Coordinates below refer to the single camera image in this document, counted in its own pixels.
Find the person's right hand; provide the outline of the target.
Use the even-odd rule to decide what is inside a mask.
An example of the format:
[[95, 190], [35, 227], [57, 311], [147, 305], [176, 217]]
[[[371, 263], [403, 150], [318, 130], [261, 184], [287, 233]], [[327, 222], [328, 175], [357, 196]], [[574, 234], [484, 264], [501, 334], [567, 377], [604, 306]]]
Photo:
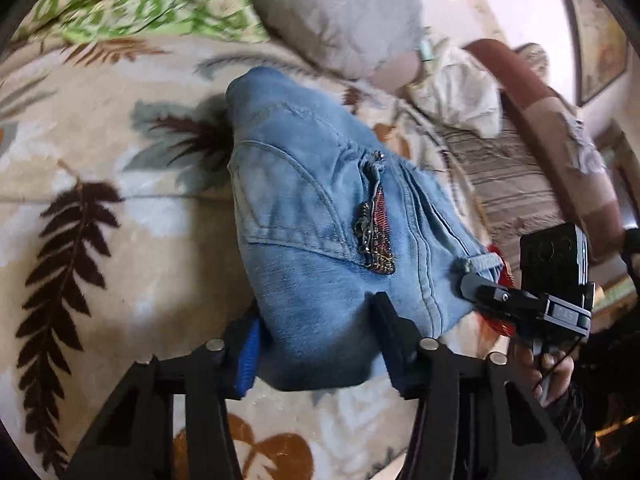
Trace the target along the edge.
[[567, 392], [575, 363], [563, 350], [534, 356], [525, 344], [512, 342], [510, 356], [518, 363], [523, 378], [543, 408]]

